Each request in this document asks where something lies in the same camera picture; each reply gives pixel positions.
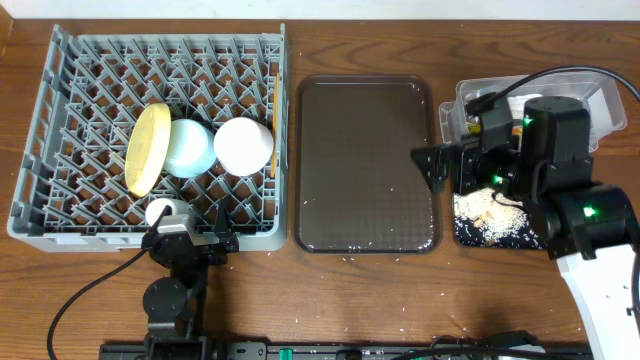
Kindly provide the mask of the small white cup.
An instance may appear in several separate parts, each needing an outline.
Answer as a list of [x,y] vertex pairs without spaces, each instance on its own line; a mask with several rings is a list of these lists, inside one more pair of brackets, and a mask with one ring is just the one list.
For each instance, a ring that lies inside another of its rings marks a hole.
[[187,217],[193,217],[190,206],[186,201],[178,199],[157,198],[151,201],[145,210],[145,220],[150,226],[159,218],[162,218],[163,223],[168,223],[185,220]]

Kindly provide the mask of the light blue bowl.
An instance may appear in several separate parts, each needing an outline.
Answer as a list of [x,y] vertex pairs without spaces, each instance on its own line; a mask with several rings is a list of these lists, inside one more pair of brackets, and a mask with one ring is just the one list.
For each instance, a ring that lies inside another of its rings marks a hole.
[[163,169],[178,178],[193,178],[207,172],[216,162],[214,134],[199,122],[179,119],[171,122],[171,133]]

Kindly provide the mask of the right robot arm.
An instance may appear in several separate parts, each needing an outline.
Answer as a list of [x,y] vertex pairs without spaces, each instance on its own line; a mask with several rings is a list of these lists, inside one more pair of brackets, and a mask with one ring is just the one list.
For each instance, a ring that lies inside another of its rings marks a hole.
[[468,103],[481,130],[455,144],[411,151],[432,192],[451,178],[463,196],[491,188],[515,201],[545,243],[578,306],[597,359],[639,356],[639,221],[619,187],[593,180],[591,117],[582,102],[539,96],[514,137],[504,100]]

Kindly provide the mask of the wooden chopstick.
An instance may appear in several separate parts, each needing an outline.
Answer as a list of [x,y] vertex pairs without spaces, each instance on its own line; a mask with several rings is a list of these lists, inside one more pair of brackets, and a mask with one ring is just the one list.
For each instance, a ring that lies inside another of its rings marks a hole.
[[275,83],[274,83],[274,93],[273,93],[273,114],[272,114],[272,135],[273,135],[273,151],[271,156],[271,168],[270,168],[270,178],[275,179],[277,173],[277,131],[278,131],[278,112],[279,112],[279,87],[280,87],[280,73],[276,73],[275,75]]

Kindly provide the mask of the white napkin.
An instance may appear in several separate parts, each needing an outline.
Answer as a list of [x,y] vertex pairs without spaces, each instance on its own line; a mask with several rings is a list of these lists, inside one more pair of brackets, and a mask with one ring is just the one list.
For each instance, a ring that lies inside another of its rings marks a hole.
[[541,94],[527,94],[518,96],[509,96],[507,102],[514,120],[524,119],[524,106],[528,100],[541,97]]

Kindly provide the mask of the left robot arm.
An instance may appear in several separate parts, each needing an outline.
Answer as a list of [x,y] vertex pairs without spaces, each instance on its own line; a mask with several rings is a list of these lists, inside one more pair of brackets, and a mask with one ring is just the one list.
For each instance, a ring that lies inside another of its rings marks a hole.
[[239,250],[239,241],[224,204],[216,211],[216,240],[197,234],[188,214],[165,206],[143,236],[141,247],[170,271],[146,289],[143,308],[148,316],[145,359],[211,359],[211,340],[204,334],[204,307],[210,266],[225,265]]

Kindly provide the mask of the yellow plate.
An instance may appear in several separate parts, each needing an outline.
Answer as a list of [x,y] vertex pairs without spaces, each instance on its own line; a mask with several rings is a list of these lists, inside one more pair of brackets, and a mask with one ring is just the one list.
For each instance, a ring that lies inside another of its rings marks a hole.
[[143,197],[154,187],[163,169],[170,135],[169,106],[147,106],[134,126],[125,158],[126,186],[135,196]]

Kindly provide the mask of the white pink bowl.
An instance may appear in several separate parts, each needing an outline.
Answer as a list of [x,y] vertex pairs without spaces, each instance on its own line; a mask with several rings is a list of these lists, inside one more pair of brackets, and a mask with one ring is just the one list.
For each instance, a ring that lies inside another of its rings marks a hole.
[[274,151],[269,129],[247,117],[226,121],[214,135],[214,152],[231,175],[244,177],[262,170]]

